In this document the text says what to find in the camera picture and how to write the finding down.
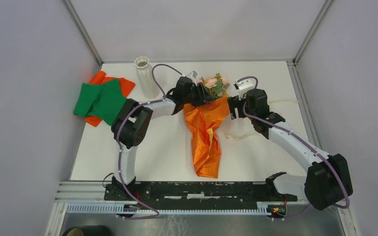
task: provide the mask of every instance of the flower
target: flower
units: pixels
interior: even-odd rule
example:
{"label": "flower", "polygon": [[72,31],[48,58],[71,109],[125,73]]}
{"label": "flower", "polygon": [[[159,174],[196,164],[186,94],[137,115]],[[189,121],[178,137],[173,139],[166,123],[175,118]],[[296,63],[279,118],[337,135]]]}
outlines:
{"label": "flower", "polygon": [[217,86],[217,79],[208,79],[206,84],[205,84],[205,87],[211,89],[212,87],[215,87]]}
{"label": "flower", "polygon": [[223,85],[229,84],[229,81],[228,81],[228,79],[226,77],[221,77],[221,79],[222,79],[222,84]]}

